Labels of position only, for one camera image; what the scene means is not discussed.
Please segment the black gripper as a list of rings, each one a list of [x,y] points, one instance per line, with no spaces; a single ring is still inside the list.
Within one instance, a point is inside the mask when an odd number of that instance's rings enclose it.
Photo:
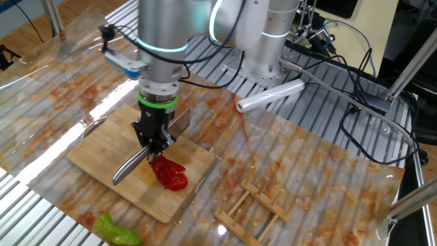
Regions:
[[[133,127],[139,144],[145,147],[149,144],[148,162],[153,163],[169,146],[175,143],[175,137],[173,137],[169,131],[169,121],[175,117],[175,106],[167,108],[158,108],[157,104],[153,107],[149,103],[144,104],[138,102],[140,108],[139,120],[133,122]]]

